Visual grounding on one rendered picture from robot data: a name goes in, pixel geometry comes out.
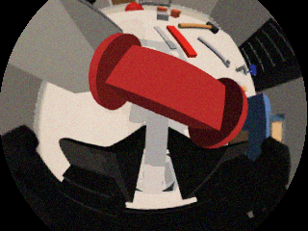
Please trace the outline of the red flat bar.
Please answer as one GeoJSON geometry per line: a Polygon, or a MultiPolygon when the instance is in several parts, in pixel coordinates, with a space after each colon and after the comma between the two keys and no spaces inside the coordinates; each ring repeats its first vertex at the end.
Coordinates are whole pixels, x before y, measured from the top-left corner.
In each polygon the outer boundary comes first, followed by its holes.
{"type": "Polygon", "coordinates": [[[196,58],[196,51],[193,50],[193,47],[186,41],[185,36],[181,35],[181,32],[176,30],[173,26],[166,26],[166,30],[172,35],[174,39],[177,39],[178,45],[180,45],[182,51],[185,51],[186,57],[196,58]]]}

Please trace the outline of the small red block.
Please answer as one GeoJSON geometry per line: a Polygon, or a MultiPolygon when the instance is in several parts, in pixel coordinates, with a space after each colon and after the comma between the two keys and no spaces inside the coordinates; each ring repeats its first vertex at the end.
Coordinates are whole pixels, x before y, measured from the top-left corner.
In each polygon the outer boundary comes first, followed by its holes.
{"type": "Polygon", "coordinates": [[[172,9],[172,11],[170,11],[169,16],[174,16],[174,18],[180,18],[180,12],[181,11],[177,11],[177,9],[172,9]]]}
{"type": "Polygon", "coordinates": [[[167,8],[165,7],[157,7],[157,12],[166,12],[167,8]]]}

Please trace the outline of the dark blue rectangular frame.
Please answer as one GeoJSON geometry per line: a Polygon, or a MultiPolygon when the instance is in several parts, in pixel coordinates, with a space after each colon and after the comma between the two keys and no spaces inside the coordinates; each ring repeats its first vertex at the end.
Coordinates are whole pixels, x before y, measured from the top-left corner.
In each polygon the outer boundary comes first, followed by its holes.
{"type": "Polygon", "coordinates": [[[269,129],[269,105],[265,93],[257,93],[247,97],[246,119],[242,131],[247,132],[247,141],[250,141],[249,149],[245,156],[254,162],[254,159],[262,153],[261,146],[264,139],[270,135],[269,129]]]}

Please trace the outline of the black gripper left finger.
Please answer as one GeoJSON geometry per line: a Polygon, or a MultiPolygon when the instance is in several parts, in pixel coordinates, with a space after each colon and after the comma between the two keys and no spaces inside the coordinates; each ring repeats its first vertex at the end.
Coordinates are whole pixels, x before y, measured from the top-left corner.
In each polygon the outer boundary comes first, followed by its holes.
{"type": "Polygon", "coordinates": [[[113,177],[126,203],[134,203],[138,184],[141,158],[146,144],[146,124],[112,146],[97,146],[95,143],[74,139],[59,139],[63,155],[68,162],[90,172],[113,177]]]}

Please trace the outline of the black-headed mallet with wooden handle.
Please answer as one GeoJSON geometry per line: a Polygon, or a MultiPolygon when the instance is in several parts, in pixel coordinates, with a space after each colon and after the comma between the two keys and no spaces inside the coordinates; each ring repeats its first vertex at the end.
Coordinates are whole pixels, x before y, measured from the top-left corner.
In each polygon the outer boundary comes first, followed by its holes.
{"type": "Polygon", "coordinates": [[[217,28],[217,26],[215,26],[215,24],[212,24],[212,22],[207,22],[207,24],[193,24],[193,23],[178,23],[178,28],[197,28],[197,30],[199,30],[199,28],[207,28],[207,30],[212,31],[213,35],[217,34],[217,32],[219,31],[219,28],[217,28]]]}

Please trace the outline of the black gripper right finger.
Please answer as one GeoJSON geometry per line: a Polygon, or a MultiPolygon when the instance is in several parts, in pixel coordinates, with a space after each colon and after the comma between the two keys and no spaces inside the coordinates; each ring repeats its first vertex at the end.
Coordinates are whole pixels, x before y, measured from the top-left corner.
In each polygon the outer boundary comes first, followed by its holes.
{"type": "Polygon", "coordinates": [[[196,190],[207,182],[223,162],[246,153],[249,144],[250,141],[244,140],[216,149],[204,149],[195,145],[188,136],[168,126],[168,153],[182,200],[194,197],[196,190]]]}

